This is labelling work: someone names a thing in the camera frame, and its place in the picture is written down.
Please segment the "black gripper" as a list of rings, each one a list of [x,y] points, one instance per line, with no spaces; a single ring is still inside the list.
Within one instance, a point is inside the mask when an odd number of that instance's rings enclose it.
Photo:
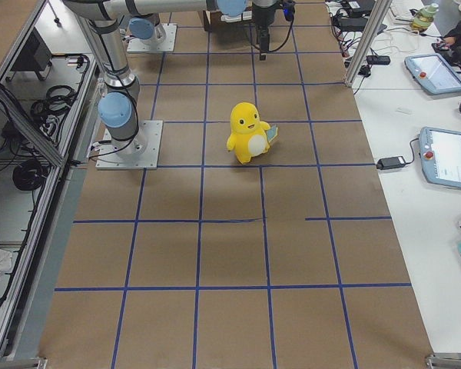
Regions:
[[[252,0],[252,19],[257,26],[259,60],[265,61],[270,49],[269,26],[273,24],[278,0]]]

